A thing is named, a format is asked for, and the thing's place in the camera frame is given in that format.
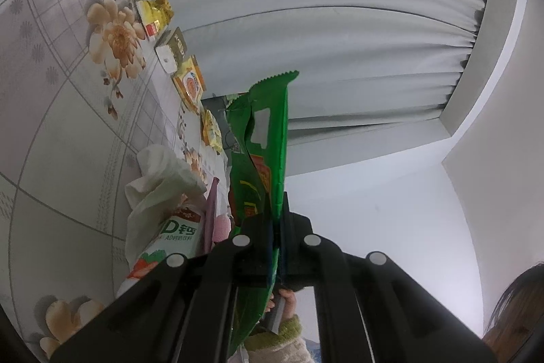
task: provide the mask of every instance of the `human hair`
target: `human hair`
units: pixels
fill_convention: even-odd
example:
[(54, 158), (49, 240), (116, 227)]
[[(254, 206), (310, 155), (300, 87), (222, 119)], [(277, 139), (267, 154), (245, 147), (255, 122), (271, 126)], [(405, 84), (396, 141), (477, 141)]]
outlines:
[(519, 350), (544, 315), (544, 263), (521, 273), (502, 293), (483, 340), (499, 363)]

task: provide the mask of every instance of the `white wall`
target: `white wall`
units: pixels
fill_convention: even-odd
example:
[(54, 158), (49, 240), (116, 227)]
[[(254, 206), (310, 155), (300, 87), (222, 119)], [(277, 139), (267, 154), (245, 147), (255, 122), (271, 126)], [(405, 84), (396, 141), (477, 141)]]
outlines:
[[(335, 169), (328, 170), (332, 182), (346, 178), (341, 168), (341, 176), (334, 177)], [(314, 232), (360, 257), (374, 250), (387, 253), (472, 331), (482, 334), (474, 248), (461, 204), (441, 165), (365, 189), (347, 183), (344, 194), (338, 189), (328, 194), (326, 183), (314, 186), (305, 176), (288, 177), (286, 190), (291, 209), (308, 216)]]
[(444, 165), (478, 257), (485, 319), (544, 260), (544, 0), (527, 0), (516, 47), (488, 102)]

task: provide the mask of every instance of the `white cloth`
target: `white cloth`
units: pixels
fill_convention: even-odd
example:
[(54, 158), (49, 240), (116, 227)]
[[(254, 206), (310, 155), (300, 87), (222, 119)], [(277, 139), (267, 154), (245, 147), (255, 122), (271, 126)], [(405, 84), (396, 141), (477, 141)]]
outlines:
[(150, 145), (137, 155), (142, 177), (125, 185), (132, 212), (127, 221), (124, 254), (132, 268), (141, 252), (157, 235), (166, 210), (178, 205), (181, 195), (202, 195), (206, 187), (185, 160), (162, 145)]

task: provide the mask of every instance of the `green snack box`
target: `green snack box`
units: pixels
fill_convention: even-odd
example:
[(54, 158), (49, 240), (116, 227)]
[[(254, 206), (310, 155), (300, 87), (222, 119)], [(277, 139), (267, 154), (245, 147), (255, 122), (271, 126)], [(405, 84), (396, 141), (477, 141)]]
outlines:
[[(287, 151), (287, 85), (298, 71), (279, 74), (253, 85), (227, 109), (227, 120), (238, 147), (232, 153), (231, 209), (239, 226), (246, 217), (262, 213), (270, 202), (274, 221), (281, 216), (284, 201)], [(240, 288), (229, 347), (230, 355), (249, 336), (272, 292), (279, 251), (270, 245), (269, 286)]]

